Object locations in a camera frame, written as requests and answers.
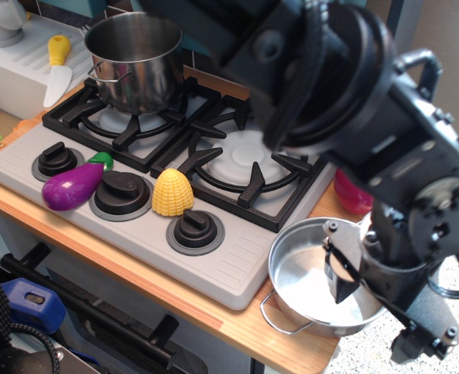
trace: wooden countertop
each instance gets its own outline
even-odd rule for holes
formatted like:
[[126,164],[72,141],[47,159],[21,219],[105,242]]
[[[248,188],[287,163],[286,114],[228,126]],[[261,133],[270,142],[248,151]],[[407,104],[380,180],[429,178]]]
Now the wooden countertop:
[[[222,94],[231,94],[240,98],[248,96],[245,88],[227,81],[191,69],[187,69],[186,75],[195,76],[201,84],[217,89]],[[66,96],[69,97],[80,88],[81,86],[78,86]],[[44,113],[45,111],[30,120],[21,121],[15,131],[0,143],[0,151],[39,124]],[[320,337],[306,332],[291,337],[278,333],[270,327],[260,313],[261,301],[272,290],[269,279],[264,282],[245,310],[234,311],[2,185],[0,185],[0,213],[282,374],[322,372],[337,347],[337,338]],[[358,221],[360,218],[343,210],[336,200],[331,185],[310,217],[343,217],[352,221]],[[274,300],[271,299],[266,304],[266,309],[278,326],[293,329]]]

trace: burner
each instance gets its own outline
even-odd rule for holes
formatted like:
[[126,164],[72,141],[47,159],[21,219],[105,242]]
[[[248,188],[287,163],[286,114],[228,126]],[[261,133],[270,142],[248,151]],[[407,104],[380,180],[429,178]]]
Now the burner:
[[[101,129],[112,132],[118,136],[127,129],[131,121],[131,115],[121,113],[112,108],[105,108],[99,111],[96,125]],[[157,115],[139,115],[139,130],[141,133],[150,132],[163,125],[163,120]]]
[[248,185],[256,162],[267,184],[282,179],[286,169],[273,161],[272,152],[265,148],[262,138],[263,134],[255,130],[231,132],[214,144],[213,148],[221,148],[223,152],[207,164],[207,170],[223,182]]
[[235,97],[222,97],[190,130],[155,161],[151,176],[177,168],[196,198],[274,232],[327,164],[263,148],[249,102]]
[[188,78],[181,98],[169,109],[151,115],[131,115],[107,108],[92,79],[84,88],[42,117],[45,127],[98,152],[109,153],[144,173],[220,99],[214,90]]

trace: blue object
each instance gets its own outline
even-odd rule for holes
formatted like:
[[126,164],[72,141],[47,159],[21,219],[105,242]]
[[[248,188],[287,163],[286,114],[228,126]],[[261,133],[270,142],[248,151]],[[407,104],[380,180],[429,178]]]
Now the blue object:
[[48,288],[17,278],[1,284],[9,299],[14,323],[32,326],[42,333],[54,333],[65,318],[66,309],[59,296]]
[[76,351],[74,349],[69,348],[69,351],[72,352],[76,357],[80,358],[84,362],[89,362],[91,364],[95,364],[97,366],[101,366],[101,364],[97,361],[97,359],[91,355],[86,353]]

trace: cable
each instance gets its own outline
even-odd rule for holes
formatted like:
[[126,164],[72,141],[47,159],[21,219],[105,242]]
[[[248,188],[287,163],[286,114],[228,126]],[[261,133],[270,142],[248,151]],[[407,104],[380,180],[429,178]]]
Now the cable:
[[324,0],[305,2],[305,40],[302,58],[298,60],[295,74],[263,134],[264,143],[272,150],[282,144],[290,124],[295,123],[316,85],[326,54],[327,7]]
[[59,374],[58,356],[56,354],[55,346],[52,344],[48,337],[33,327],[22,325],[21,323],[11,323],[11,331],[17,333],[27,333],[33,337],[36,337],[48,350],[48,354],[51,359],[52,374]]

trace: black knob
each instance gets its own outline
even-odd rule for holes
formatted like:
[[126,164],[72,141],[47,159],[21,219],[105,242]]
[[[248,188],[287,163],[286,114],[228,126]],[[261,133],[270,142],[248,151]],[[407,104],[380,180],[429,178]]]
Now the black knob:
[[39,172],[48,177],[71,170],[78,164],[76,155],[72,150],[66,148],[63,142],[47,148],[41,153],[38,160]]
[[209,245],[217,236],[217,226],[213,218],[199,210],[186,210],[174,229],[175,240],[188,248]]
[[96,189],[94,202],[105,213],[121,215],[143,207],[149,198],[150,189],[140,176],[106,171]]

